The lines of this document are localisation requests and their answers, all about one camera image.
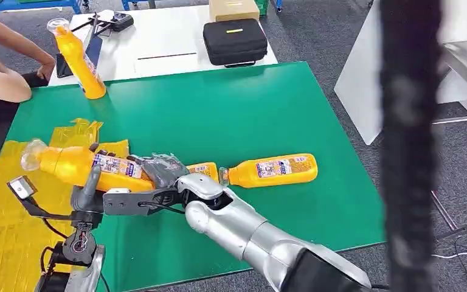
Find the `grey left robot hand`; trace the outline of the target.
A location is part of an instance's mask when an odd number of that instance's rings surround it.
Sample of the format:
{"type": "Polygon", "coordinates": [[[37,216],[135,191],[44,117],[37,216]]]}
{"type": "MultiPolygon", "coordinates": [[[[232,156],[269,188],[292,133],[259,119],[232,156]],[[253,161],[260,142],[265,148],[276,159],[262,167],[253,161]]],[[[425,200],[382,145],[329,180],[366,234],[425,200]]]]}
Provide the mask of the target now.
{"type": "Polygon", "coordinates": [[[99,165],[93,166],[84,186],[74,186],[71,193],[72,225],[87,223],[96,229],[103,218],[103,192],[97,190],[102,171],[99,165]]]}

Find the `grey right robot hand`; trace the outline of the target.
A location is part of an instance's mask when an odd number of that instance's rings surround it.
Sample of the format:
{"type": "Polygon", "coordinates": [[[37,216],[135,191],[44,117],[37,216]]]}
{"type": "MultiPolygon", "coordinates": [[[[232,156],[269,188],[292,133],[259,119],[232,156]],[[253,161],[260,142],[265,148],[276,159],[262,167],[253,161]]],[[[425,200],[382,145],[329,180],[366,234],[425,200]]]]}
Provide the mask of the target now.
{"type": "Polygon", "coordinates": [[[152,156],[128,156],[118,158],[114,153],[98,150],[98,143],[89,146],[94,154],[91,170],[83,190],[97,190],[98,182],[103,180],[103,191],[113,188],[133,188],[144,191],[172,187],[189,169],[173,154],[152,154],[152,156]]]}

